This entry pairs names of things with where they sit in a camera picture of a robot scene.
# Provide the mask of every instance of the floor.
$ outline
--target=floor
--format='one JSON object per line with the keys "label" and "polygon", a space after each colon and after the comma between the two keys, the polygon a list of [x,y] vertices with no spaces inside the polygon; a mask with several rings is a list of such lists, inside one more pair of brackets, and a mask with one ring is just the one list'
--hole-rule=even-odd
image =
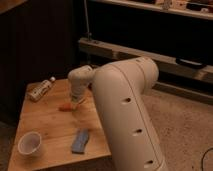
{"label": "floor", "polygon": [[[157,90],[150,90],[142,98],[169,170],[200,171],[204,152],[213,147],[213,106]],[[0,123],[0,171],[6,171],[14,134],[15,128]],[[115,168],[109,157],[49,170],[115,171]],[[213,170],[213,151],[204,158],[204,170]]]}

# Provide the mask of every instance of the bottle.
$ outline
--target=bottle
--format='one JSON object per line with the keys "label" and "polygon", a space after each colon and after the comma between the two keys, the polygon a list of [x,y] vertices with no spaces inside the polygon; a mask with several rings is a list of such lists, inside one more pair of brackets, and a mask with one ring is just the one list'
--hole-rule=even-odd
{"label": "bottle", "polygon": [[44,94],[52,88],[54,82],[55,77],[51,77],[49,80],[42,81],[33,90],[27,93],[29,99],[34,102],[39,101],[44,96]]}

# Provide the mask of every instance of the table top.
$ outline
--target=table top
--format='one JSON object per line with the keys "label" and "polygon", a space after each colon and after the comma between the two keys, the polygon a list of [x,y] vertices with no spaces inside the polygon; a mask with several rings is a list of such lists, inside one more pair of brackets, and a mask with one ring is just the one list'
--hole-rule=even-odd
{"label": "table top", "polygon": [[[36,85],[29,84],[27,91]],[[110,155],[89,90],[86,91],[86,100],[76,111],[58,110],[61,104],[70,101],[69,89],[66,79],[56,80],[51,90],[36,103],[25,95],[8,171],[39,170]],[[71,144],[82,128],[89,129],[90,134],[85,154],[72,154]],[[26,158],[18,153],[18,140],[28,131],[37,131],[42,135],[45,151],[42,156]]]}

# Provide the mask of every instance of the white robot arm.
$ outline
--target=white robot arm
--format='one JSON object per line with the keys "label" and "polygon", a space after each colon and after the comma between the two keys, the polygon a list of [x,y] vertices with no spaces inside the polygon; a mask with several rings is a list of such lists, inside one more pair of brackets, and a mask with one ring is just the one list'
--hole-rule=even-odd
{"label": "white robot arm", "polygon": [[[118,171],[168,171],[158,136],[150,121],[141,94],[158,78],[158,68],[149,58],[109,63],[83,72],[86,82],[68,79],[74,87],[92,83],[95,106]],[[71,96],[84,92],[72,88]]]}

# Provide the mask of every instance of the white cup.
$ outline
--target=white cup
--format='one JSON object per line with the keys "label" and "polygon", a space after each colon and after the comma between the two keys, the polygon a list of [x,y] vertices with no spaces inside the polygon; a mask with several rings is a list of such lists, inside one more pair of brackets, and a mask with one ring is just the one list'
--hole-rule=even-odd
{"label": "white cup", "polygon": [[24,156],[41,156],[44,152],[41,135],[38,132],[24,134],[18,142],[18,151]]}

